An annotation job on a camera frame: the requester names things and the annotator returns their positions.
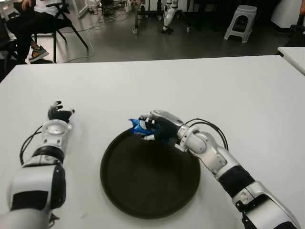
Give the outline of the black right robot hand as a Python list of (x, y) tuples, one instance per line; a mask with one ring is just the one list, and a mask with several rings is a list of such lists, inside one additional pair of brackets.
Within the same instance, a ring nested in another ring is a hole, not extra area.
[(140, 115), (140, 120), (144, 120), (149, 125), (156, 125), (158, 128), (153, 135), (147, 135), (144, 140), (165, 140), (177, 138), (178, 131), (184, 122), (173, 114), (164, 110), (153, 110), (147, 114)]

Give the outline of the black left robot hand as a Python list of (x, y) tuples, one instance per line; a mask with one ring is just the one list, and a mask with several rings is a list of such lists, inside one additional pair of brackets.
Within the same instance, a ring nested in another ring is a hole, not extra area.
[(61, 101), (54, 102), (48, 109), (49, 120), (62, 120), (69, 123), (70, 117), (75, 113), (74, 109), (62, 110)]

